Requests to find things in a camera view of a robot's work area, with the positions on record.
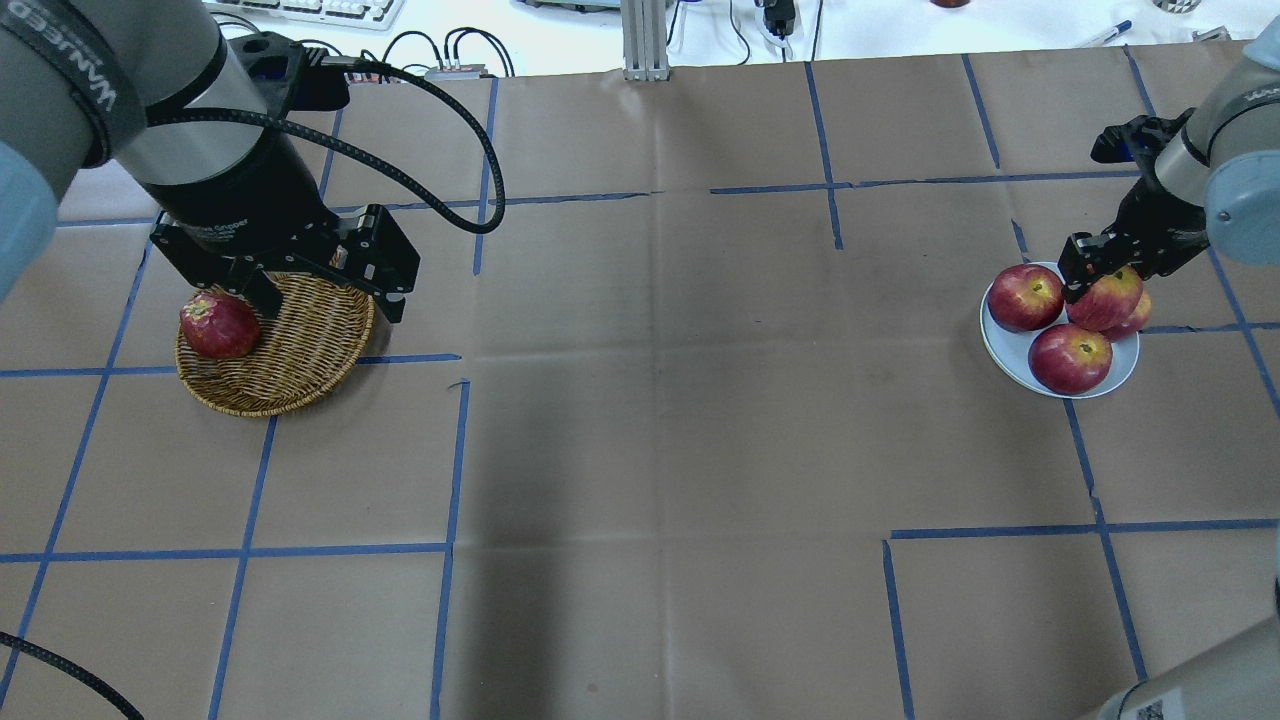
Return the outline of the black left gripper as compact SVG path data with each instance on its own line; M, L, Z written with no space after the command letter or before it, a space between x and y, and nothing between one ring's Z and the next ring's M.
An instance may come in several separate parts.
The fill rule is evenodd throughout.
M332 211L283 135L264 132L244 158L207 179L152 183L150 193L168 218L152 241L188 284L216 286L275 320L284 296L268 273L310 272L356 286L388 322L402 320L417 249L383 205Z

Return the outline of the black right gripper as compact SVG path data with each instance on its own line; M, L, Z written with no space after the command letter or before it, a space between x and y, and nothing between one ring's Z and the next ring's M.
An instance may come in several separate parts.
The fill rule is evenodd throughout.
M1142 279L1170 275L1210 247L1204 210L1160 186L1138 181L1101 234L1069 234L1059 256L1068 304L1103 274L1124 266Z

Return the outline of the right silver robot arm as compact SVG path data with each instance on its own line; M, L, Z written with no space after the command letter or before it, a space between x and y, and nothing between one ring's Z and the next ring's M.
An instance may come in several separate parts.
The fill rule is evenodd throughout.
M1071 234L1060 255L1069 301L1106 272L1169 275L1212 249L1238 263L1277 263L1277 24L1197 108L1172 119L1135 117L1105 128L1091 156L1132 161L1139 179L1098 234ZM1196 657L1138 682L1091 711L1093 719L1275 719L1277 610Z

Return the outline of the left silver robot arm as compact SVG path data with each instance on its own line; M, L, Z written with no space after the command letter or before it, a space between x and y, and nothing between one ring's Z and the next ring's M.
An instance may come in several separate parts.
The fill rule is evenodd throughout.
M3 292L49 246L77 173L115 161L160 206L151 240L193 287L274 318L274 277L306 274L399 322L416 249L380 205L330 211L287 124L348 100L342 59L225 38L197 1L5 1Z

